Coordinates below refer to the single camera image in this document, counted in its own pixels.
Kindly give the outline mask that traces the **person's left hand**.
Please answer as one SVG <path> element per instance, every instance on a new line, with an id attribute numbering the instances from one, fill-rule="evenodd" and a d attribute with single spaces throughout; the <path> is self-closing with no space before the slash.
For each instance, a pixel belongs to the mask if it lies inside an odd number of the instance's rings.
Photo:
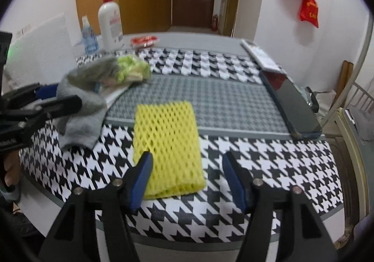
<path id="1" fill-rule="evenodd" d="M 5 177 L 4 181 L 8 187 L 14 186 L 14 191 L 5 193 L 4 198 L 9 202 L 17 202 L 20 197 L 20 156 L 18 151 L 11 152 L 4 161 Z"/>

